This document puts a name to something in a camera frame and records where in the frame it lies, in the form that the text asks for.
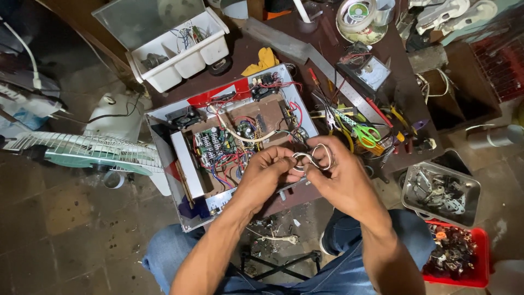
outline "yellow cloth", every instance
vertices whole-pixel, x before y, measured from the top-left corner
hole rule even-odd
[[[260,72],[270,67],[278,65],[280,62],[273,54],[271,48],[262,48],[258,52],[258,59],[260,60],[257,65],[250,65],[243,72],[242,76],[247,77],[253,75],[256,72]]]

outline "jeans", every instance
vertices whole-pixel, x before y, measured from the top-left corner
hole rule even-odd
[[[426,223],[405,210],[393,209],[389,215],[399,239],[421,270],[435,248]],[[142,265],[155,276],[166,294],[182,261],[203,234],[203,228],[186,234],[179,224],[173,224],[157,232],[149,242]],[[291,288],[265,284],[242,274],[230,264],[215,294],[376,294],[362,262],[360,222],[335,209],[324,231],[322,246],[330,254],[343,254],[309,280]]]

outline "red container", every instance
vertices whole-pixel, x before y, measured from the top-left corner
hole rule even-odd
[[[427,223],[436,224],[441,226],[452,226],[454,225],[434,220],[426,220]],[[423,275],[424,281],[431,283],[442,283],[456,286],[466,287],[477,287],[485,288],[489,282],[489,238],[488,234],[481,228],[476,227],[471,229],[471,240],[477,243],[477,249],[475,254],[477,255],[477,262],[474,265],[475,269],[472,277],[467,279],[461,279],[458,281],[452,280],[451,278],[436,278],[432,275]]]

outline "wooden table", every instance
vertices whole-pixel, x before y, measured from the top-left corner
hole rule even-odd
[[[312,34],[302,34],[298,32],[295,22],[297,12],[268,20],[265,23],[268,26],[280,30],[305,43],[311,43],[317,50],[319,50],[320,44],[325,58],[331,64],[335,64],[340,56],[344,54],[344,46],[348,46],[350,43],[344,40],[336,31],[334,15],[337,8],[332,8],[332,6],[329,4],[322,5],[322,8],[324,10],[324,15],[322,17],[326,17],[331,21],[337,38],[340,42],[340,45],[336,47],[331,46],[329,39],[320,27]],[[230,52],[233,58],[233,66],[228,73],[221,77],[214,77],[211,76],[207,71],[204,71],[201,74],[177,85],[167,93],[158,93],[154,90],[154,88],[148,87],[154,107],[161,107],[183,98],[198,94],[203,90],[211,89],[238,79],[241,77],[240,74],[247,66],[258,62],[258,51],[263,47],[262,44],[258,41],[248,36],[242,36],[242,33],[239,30],[232,30],[230,34],[226,35],[226,41],[230,46]],[[392,101],[393,97],[395,97],[397,106],[403,111],[405,117],[410,122],[416,122],[422,119],[430,119],[431,117],[428,108],[424,103],[424,97],[422,96],[420,88],[417,85],[417,81],[406,55],[402,40],[400,39],[400,36],[394,25],[390,24],[384,38],[373,45],[372,53],[383,63],[385,63],[386,60],[391,57],[391,75],[376,94],[377,98],[382,102],[387,102]],[[281,62],[292,62],[283,55],[278,55],[278,58]],[[308,109],[312,110],[316,102],[311,97],[314,84],[310,74],[307,72],[308,68],[313,68],[315,74],[321,82],[321,87],[323,88],[324,92],[328,93],[329,91],[326,77],[313,64],[313,62],[308,61],[305,66],[298,66],[298,74],[294,77],[294,80],[303,84],[304,90],[302,93],[302,99],[304,100]],[[361,87],[357,83],[350,80],[348,81],[359,93],[363,93]],[[424,128],[424,131],[426,136],[436,140],[437,148],[434,151],[425,151],[421,154],[414,152],[409,155],[406,154],[403,149],[400,149],[400,152],[398,154],[392,155],[389,161],[386,163],[386,166],[384,166],[384,174],[401,170],[410,165],[420,163],[443,154],[444,151],[440,146],[441,144],[439,136],[432,121],[428,123],[428,125]],[[292,206],[312,201],[319,198],[320,194],[313,186],[301,184],[297,185],[292,190],[288,190],[286,192],[286,196],[287,199],[284,202],[279,196],[273,196],[270,201],[266,202],[265,209],[261,211],[262,214],[265,216],[271,215]]]

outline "concrete floor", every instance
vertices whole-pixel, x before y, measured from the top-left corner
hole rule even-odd
[[[102,94],[123,89],[114,74],[100,63],[58,77],[62,99],[80,120],[89,118]],[[507,120],[510,103],[505,104]],[[53,121],[57,132],[78,133],[81,126]],[[450,135],[445,144],[458,149],[482,184],[476,224],[492,243],[492,260],[524,259],[521,211],[524,208],[524,146],[471,150],[465,133]],[[149,178],[137,176],[134,184],[109,190],[99,175],[37,163],[0,154],[0,293],[16,295],[161,294],[154,278],[138,262],[147,241],[163,226],[176,223],[170,197],[163,197]],[[395,182],[374,181],[387,208],[402,208]],[[331,216],[324,199],[296,206],[276,215],[279,234],[292,232],[301,243],[260,243],[252,251],[283,264],[294,256],[319,249],[318,239]],[[248,231],[242,241],[252,243]],[[323,257],[323,264],[333,257]],[[265,269],[254,265],[258,273]],[[312,262],[293,270],[311,276]],[[288,275],[267,282],[294,281]],[[484,294],[484,290],[427,284],[429,295]]]

